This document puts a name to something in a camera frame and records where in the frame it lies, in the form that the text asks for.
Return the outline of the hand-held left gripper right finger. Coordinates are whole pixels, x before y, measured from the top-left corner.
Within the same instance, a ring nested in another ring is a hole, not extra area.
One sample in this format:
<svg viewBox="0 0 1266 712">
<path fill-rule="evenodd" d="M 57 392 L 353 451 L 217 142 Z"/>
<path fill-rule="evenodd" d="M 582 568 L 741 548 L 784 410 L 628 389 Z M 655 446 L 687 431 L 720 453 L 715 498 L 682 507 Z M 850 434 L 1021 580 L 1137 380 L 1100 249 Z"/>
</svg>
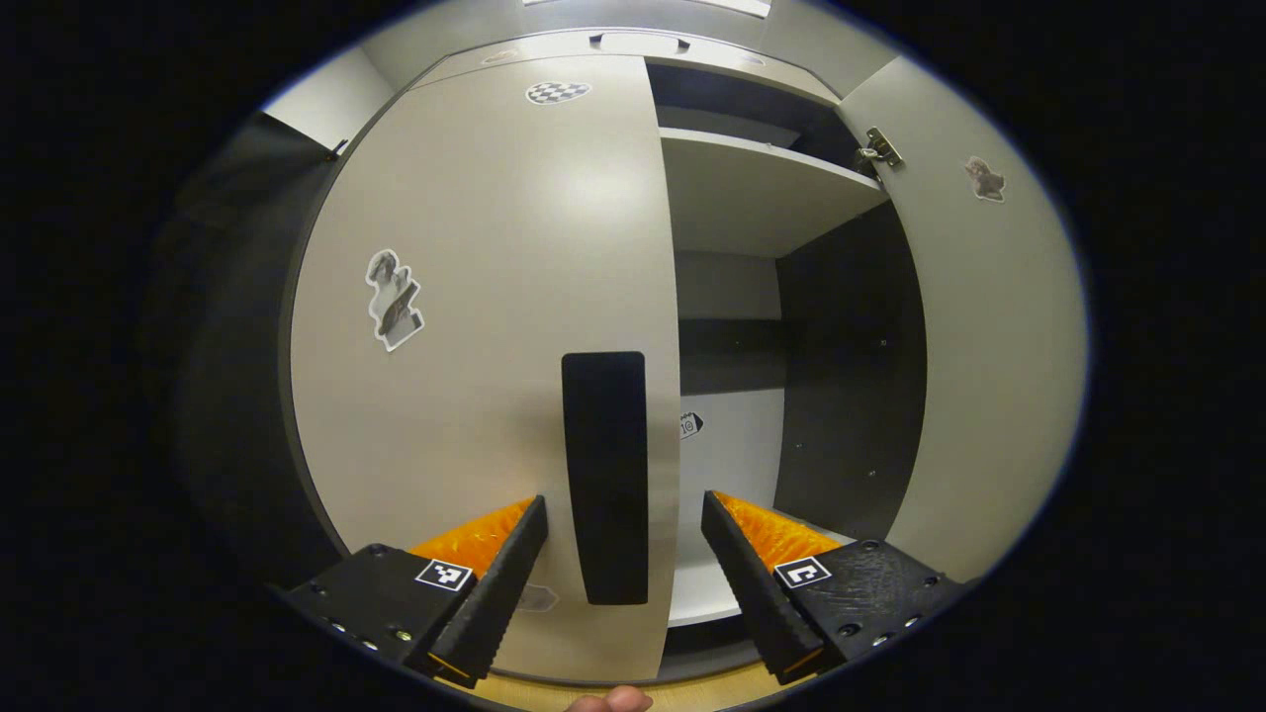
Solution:
<svg viewBox="0 0 1266 712">
<path fill-rule="evenodd" d="M 703 495 L 700 530 L 781 684 L 872 658 L 966 594 L 882 540 L 842 544 L 725 492 Z"/>
</svg>

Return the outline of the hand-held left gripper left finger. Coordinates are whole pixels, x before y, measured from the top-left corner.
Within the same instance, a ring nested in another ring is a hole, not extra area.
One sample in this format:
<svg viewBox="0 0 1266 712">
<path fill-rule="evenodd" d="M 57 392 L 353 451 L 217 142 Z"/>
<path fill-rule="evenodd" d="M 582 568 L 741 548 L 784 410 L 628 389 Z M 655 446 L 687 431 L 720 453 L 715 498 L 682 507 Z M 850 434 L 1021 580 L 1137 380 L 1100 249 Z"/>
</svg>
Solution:
<svg viewBox="0 0 1266 712">
<path fill-rule="evenodd" d="M 473 689 L 492 670 L 548 531 L 544 497 L 529 497 L 414 550 L 370 544 L 282 599 L 392 666 Z"/>
</svg>

